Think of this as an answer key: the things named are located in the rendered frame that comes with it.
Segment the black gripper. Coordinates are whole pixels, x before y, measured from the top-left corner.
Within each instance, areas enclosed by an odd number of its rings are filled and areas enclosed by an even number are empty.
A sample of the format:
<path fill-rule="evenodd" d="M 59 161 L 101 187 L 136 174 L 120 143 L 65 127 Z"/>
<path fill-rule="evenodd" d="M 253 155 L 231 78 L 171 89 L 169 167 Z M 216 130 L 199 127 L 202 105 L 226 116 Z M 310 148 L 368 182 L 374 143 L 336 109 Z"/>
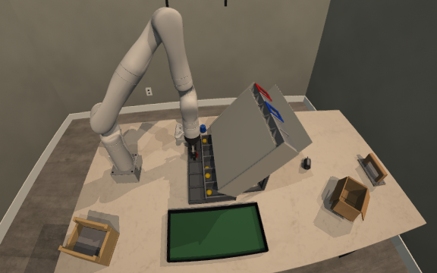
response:
<path fill-rule="evenodd" d="M 196 159 L 196 152 L 197 152 L 197 142 L 200 140 L 200 135 L 196 138 L 190 139 L 190 138 L 186 138 L 184 136 L 184 139 L 189 143 L 189 147 L 190 147 L 190 153 L 191 153 L 191 158 L 193 158 L 193 160 L 197 160 Z M 194 156 L 193 156 L 194 155 Z"/>

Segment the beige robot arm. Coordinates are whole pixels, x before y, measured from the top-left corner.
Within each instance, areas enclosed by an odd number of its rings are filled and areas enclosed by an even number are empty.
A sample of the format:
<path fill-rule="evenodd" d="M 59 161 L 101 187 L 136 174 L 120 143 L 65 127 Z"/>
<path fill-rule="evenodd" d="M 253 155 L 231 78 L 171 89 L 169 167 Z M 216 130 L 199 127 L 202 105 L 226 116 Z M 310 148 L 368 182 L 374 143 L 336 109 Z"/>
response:
<path fill-rule="evenodd" d="M 121 133 L 117 117 L 146 73 L 161 43 L 165 47 L 171 77 L 180 96 L 183 126 L 176 124 L 174 137 L 180 140 L 182 136 L 193 139 L 200 135 L 198 103 L 184 47 L 182 17 L 173 8 L 159 8 L 116 68 L 105 98 L 95 104 L 90 112 L 90 126 L 99 134 L 109 159 L 119 171 L 130 170 L 134 166 L 134 158 Z"/>

